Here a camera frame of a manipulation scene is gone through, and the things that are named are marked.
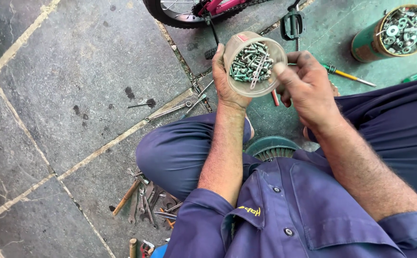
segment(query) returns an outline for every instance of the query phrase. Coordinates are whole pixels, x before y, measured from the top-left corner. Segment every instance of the leg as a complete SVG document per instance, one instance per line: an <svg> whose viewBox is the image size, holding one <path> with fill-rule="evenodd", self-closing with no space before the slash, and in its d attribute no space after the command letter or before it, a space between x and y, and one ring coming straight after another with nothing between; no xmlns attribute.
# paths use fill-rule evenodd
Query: leg
<svg viewBox="0 0 417 258"><path fill-rule="evenodd" d="M417 191L417 81L336 97L342 113Z"/></svg>
<svg viewBox="0 0 417 258"><path fill-rule="evenodd" d="M137 166L148 179L183 201L197 187L210 150L215 116L190 117L148 133L137 146ZM244 143L250 136L250 123L245 119ZM250 166L260 162L243 154L244 181L250 175Z"/></svg>

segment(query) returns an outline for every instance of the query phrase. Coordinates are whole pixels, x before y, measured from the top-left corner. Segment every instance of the hairy forearm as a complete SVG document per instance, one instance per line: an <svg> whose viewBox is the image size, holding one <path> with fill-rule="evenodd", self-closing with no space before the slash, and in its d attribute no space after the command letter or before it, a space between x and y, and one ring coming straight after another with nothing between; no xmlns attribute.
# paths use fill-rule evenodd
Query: hairy forearm
<svg viewBox="0 0 417 258"><path fill-rule="evenodd" d="M417 193L343 118L338 126L315 135L336 180L373 219L417 211Z"/></svg>
<svg viewBox="0 0 417 258"><path fill-rule="evenodd" d="M198 188L216 192L235 206L242 186L245 110L218 105L211 149Z"/></svg>

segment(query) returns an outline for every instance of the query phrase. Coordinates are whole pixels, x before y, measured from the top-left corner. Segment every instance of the shirt button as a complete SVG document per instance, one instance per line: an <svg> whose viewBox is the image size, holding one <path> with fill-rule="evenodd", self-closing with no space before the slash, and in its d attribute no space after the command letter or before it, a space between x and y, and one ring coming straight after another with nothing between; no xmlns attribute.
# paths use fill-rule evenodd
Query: shirt button
<svg viewBox="0 0 417 258"><path fill-rule="evenodd" d="M293 232L289 228L285 228L284 231L285 231L285 234L287 234L289 236L292 236L293 235Z"/></svg>

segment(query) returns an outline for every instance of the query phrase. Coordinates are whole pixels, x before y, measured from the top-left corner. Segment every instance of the fingernail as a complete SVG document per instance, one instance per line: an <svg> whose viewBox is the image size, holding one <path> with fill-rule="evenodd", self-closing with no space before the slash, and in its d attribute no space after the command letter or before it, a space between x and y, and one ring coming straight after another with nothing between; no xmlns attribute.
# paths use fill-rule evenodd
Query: fingernail
<svg viewBox="0 0 417 258"><path fill-rule="evenodd" d="M283 71L286 69L286 64L283 62L278 62L272 67L272 71L279 75L280 73L283 73Z"/></svg>

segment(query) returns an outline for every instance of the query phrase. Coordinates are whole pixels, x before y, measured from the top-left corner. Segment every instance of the yellow-handled screwdriver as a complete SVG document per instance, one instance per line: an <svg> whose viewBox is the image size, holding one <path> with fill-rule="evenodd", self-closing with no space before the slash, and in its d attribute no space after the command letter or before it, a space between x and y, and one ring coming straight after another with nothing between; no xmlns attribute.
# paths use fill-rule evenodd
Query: yellow-handled screwdriver
<svg viewBox="0 0 417 258"><path fill-rule="evenodd" d="M342 72L342 71L337 70L337 69L336 69L336 67L335 67L334 65L328 65L328 64L325 64L325 63L322 63L322 62L320 62L320 64L321 64L323 67L325 67L325 69L326 69L327 73L337 73L338 75L341 75L341 76L347 77L347 78L352 79L352 80L354 80L354 81L359 81L359 82L364 83L364 84L366 84L366 85L369 85L369 86L372 86L372 87L377 87L377 85L375 85L375 84L373 84L373 83L366 82L365 80L362 80L362 79L360 79L360 78L356 78L356 77L355 77L355 76L353 76L353 75L350 75L350 74L348 74L348 73L344 73L344 72Z"/></svg>

